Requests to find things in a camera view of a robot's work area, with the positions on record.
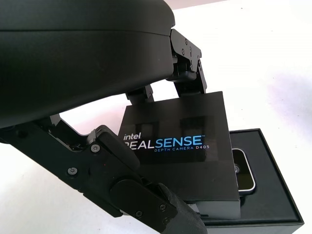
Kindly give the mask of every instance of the open box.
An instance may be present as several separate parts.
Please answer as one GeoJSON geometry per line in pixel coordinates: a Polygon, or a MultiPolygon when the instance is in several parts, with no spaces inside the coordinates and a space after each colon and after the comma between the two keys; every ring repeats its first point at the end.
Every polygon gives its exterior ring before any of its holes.
{"type": "Polygon", "coordinates": [[[229,136],[222,92],[128,106],[119,136],[140,159],[139,173],[195,204],[210,234],[291,234],[304,224],[260,129],[229,136]],[[157,139],[171,146],[188,136],[209,149],[156,149],[157,139]],[[255,181],[240,199],[234,148],[245,153],[255,181]]]}

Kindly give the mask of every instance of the screw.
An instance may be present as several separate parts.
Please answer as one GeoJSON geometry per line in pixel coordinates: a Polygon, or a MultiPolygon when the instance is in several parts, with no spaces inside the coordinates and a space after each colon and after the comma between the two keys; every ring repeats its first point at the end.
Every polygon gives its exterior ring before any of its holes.
{"type": "Polygon", "coordinates": [[[97,153],[99,150],[100,150],[99,145],[92,145],[92,146],[91,146],[91,151],[92,151],[93,153],[97,153]]]}
{"type": "Polygon", "coordinates": [[[143,212],[142,212],[142,211],[137,211],[137,212],[136,212],[136,217],[137,217],[137,218],[141,218],[142,215],[143,215],[143,212]]]}
{"type": "Polygon", "coordinates": [[[76,175],[77,172],[78,172],[78,170],[77,170],[77,168],[75,168],[75,167],[68,168],[68,170],[67,170],[67,173],[68,173],[69,175],[71,175],[71,176],[76,175]]]}
{"type": "Polygon", "coordinates": [[[159,210],[160,211],[165,211],[166,210],[166,205],[165,204],[162,204],[159,206],[159,210]]]}
{"type": "Polygon", "coordinates": [[[165,218],[164,221],[163,221],[163,223],[164,223],[165,225],[167,225],[169,222],[170,222],[170,218],[168,218],[168,217],[165,218]]]}

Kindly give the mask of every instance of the white background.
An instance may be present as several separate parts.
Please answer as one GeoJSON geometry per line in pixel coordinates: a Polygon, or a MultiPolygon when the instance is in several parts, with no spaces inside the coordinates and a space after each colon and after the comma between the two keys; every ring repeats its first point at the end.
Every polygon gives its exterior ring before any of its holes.
{"type": "MultiPolygon", "coordinates": [[[[230,0],[175,10],[175,19],[176,29],[202,50],[207,92],[223,91],[230,130],[263,131],[306,222],[296,234],[310,234],[311,1],[230,0]]],[[[155,100],[177,97],[172,83],[153,89],[155,100]]],[[[118,133],[128,104],[125,95],[115,96],[62,117],[84,134],[101,124],[118,133]]],[[[0,145],[0,233],[156,232],[129,217],[111,218],[13,147],[0,145]]]]}

